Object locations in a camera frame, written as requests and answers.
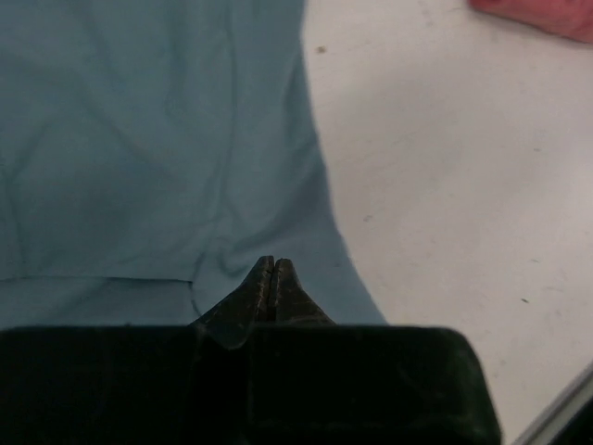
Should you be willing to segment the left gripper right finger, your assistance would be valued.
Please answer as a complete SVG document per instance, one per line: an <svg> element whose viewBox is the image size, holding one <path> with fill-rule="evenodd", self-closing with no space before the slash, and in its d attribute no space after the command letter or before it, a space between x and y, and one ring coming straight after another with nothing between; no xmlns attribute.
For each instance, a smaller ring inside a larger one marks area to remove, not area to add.
<svg viewBox="0 0 593 445"><path fill-rule="evenodd" d="M287 324L334 324L303 289L295 266L288 259L279 259L274 266L273 321Z"/></svg>

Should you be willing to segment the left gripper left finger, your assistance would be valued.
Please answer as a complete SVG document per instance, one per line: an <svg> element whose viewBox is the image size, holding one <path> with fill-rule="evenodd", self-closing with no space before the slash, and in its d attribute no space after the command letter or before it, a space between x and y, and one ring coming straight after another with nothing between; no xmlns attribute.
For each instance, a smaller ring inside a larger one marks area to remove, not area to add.
<svg viewBox="0 0 593 445"><path fill-rule="evenodd" d="M266 312L273 270L274 258L260 257L233 292L196 320L197 333L223 349L240 348L259 313Z"/></svg>

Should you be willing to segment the blue t shirt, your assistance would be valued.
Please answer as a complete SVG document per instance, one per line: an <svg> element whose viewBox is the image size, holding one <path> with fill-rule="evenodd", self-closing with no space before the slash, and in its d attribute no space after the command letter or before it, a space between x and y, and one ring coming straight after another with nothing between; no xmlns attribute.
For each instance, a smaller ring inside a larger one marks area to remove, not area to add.
<svg viewBox="0 0 593 445"><path fill-rule="evenodd" d="M339 234L301 1L1 5L1 325L189 324L264 255L384 316Z"/></svg>

